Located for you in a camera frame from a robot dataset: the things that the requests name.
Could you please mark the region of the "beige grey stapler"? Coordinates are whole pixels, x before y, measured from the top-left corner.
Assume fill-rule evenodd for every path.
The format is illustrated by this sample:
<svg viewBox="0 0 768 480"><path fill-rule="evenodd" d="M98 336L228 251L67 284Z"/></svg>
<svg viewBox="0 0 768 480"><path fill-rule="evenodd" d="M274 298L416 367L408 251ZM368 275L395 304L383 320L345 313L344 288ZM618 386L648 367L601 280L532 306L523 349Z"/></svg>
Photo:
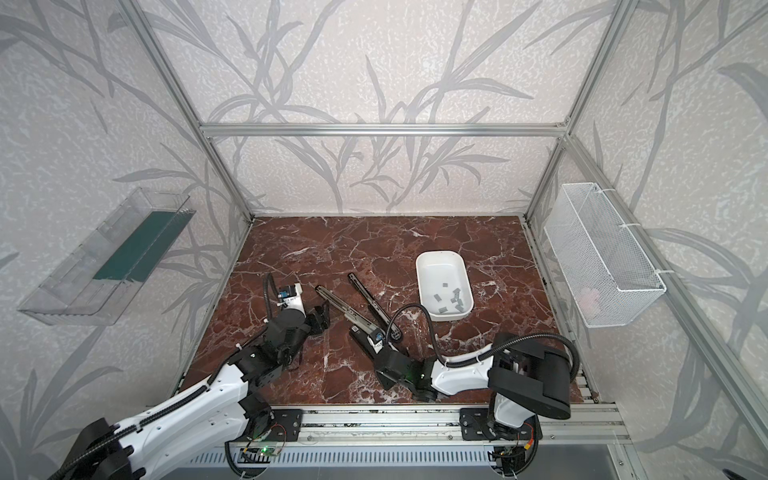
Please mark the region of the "beige grey stapler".
<svg viewBox="0 0 768 480"><path fill-rule="evenodd" d="M380 328L377 324L368 320L349 304L333 294L326 287L318 285L315 287L315 291L320 297L328 301L331 306L339 310L348 321L350 321L353 325L358 326L366 333L371 332L375 328Z"/></svg>

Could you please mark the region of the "black stapler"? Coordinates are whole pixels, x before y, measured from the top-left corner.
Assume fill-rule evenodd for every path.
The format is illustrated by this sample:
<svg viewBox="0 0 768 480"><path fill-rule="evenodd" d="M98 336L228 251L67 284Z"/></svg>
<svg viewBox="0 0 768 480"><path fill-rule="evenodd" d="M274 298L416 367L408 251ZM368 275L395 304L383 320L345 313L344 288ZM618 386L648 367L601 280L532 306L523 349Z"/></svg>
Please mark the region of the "black stapler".
<svg viewBox="0 0 768 480"><path fill-rule="evenodd" d="M374 361L379 351L382 348L382 341L375 340L368 333L361 330L358 326L355 326L355 325L350 327L350 336L358 344L358 346L363 350L366 356L371 361Z"/></svg>
<svg viewBox="0 0 768 480"><path fill-rule="evenodd" d="M350 272L347 274L347 277L354 288L363 296L368 304L369 311L373 314L373 316L382 324L384 328L389 327L392 323L392 318L379 304L371 292L365 287L365 285L360 281L357 275L354 272ZM394 343L401 343L403 341L403 333L399 327L392 327L390 332L390 339Z"/></svg>

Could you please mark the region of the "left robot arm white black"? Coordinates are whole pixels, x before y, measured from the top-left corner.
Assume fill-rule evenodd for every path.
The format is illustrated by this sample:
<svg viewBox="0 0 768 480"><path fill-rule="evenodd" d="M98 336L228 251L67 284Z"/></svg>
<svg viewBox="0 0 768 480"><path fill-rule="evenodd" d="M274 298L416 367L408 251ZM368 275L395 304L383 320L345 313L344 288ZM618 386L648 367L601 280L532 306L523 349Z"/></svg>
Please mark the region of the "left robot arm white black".
<svg viewBox="0 0 768 480"><path fill-rule="evenodd" d="M274 422L260 391L330 325L329 306L284 307L214 373L114 425L100 418L78 435L55 479L160 479L193 457Z"/></svg>

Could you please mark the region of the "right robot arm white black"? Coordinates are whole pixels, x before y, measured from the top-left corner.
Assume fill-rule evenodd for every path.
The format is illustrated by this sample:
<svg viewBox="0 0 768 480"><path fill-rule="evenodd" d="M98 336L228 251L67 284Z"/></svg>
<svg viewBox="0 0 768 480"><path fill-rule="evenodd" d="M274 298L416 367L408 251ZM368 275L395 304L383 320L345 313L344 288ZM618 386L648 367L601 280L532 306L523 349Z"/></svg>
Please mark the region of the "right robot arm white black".
<svg viewBox="0 0 768 480"><path fill-rule="evenodd" d="M580 357L573 343L553 333L496 335L475 352L415 360L382 341L364 343L375 375L386 390L401 385L421 402L434 402L464 391L489 390L486 438L505 438L528 427L536 432L538 416L571 417L570 384Z"/></svg>

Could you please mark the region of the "white plastic tray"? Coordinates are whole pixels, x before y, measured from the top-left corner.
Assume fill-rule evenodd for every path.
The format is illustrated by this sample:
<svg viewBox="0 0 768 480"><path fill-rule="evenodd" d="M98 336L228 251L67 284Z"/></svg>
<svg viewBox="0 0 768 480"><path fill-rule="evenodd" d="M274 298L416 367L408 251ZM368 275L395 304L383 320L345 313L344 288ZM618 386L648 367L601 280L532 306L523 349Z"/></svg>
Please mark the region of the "white plastic tray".
<svg viewBox="0 0 768 480"><path fill-rule="evenodd" d="M427 251L416 258L416 275L420 303L428 310L435 322L452 322L469 316L474 298L464 259L454 251ZM463 307L451 301L453 290L461 289ZM432 295L439 294L442 301ZM448 314L439 314L440 307L449 307Z"/></svg>

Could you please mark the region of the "small circuit board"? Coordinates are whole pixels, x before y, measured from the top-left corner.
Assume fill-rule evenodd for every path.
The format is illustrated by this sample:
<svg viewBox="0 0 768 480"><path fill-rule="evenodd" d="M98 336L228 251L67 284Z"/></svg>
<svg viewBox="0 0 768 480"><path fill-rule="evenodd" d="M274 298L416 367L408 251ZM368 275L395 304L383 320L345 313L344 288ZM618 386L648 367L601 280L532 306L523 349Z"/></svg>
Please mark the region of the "small circuit board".
<svg viewBox="0 0 768 480"><path fill-rule="evenodd" d="M246 464L267 464L278 457L283 445L246 446L240 451L240 461Z"/></svg>

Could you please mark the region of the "green mat in shelf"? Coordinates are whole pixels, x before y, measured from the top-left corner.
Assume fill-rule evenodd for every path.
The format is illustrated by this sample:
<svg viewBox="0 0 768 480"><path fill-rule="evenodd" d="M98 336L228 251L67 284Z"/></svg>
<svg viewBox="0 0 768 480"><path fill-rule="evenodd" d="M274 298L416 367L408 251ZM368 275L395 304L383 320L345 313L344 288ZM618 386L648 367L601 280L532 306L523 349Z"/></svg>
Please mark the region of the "green mat in shelf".
<svg viewBox="0 0 768 480"><path fill-rule="evenodd" d="M194 214L194 210L153 211L96 272L93 279L146 282Z"/></svg>

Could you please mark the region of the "pink object in basket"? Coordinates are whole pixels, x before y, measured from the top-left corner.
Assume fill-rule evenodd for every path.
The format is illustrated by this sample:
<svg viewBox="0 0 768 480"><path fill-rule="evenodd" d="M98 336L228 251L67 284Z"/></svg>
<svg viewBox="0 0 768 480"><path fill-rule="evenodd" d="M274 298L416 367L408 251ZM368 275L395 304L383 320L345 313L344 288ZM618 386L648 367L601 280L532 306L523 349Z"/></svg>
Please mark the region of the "pink object in basket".
<svg viewBox="0 0 768 480"><path fill-rule="evenodd" d="M600 297L600 291L595 288L583 287L580 290L576 301L585 318L595 318L601 312Z"/></svg>

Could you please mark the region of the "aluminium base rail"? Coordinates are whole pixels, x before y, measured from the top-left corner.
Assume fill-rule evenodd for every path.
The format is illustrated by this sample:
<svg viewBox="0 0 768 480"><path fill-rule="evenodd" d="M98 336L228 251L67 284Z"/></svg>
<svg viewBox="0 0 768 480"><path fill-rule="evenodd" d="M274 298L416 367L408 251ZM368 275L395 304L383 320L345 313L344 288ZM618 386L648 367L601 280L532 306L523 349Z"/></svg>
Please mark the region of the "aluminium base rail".
<svg viewBox="0 0 768 480"><path fill-rule="evenodd" d="M310 446L458 446L471 427L460 419L461 405L381 404L302 407L298 439L290 447ZM630 435L617 406L575 404L567 420L540 419L543 445L628 444ZM246 432L245 422L225 411L195 426L159 420L144 427L147 447L180 441L194 451L221 446Z"/></svg>

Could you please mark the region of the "aluminium frame crossbar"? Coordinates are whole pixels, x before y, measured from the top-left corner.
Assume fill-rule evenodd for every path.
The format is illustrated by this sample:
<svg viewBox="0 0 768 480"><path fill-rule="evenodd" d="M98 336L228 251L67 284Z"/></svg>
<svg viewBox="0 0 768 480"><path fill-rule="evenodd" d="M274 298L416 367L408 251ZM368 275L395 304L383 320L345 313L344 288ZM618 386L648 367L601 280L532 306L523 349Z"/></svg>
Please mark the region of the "aluminium frame crossbar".
<svg viewBox="0 0 768 480"><path fill-rule="evenodd" d="M562 123L513 124L367 124L367 123L209 123L200 126L209 137L331 137L331 136L429 136L429 137L559 137Z"/></svg>

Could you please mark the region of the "clear acrylic wall shelf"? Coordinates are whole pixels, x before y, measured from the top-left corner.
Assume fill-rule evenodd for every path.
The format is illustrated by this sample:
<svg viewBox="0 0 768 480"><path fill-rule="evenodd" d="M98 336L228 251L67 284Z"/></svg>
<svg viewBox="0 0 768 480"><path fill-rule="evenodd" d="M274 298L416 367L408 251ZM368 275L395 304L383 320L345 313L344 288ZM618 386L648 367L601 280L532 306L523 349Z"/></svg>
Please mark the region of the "clear acrylic wall shelf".
<svg viewBox="0 0 768 480"><path fill-rule="evenodd" d="M153 211L196 210L188 194L136 188L28 295L18 311L49 326L111 326L146 282L94 280L96 272Z"/></svg>

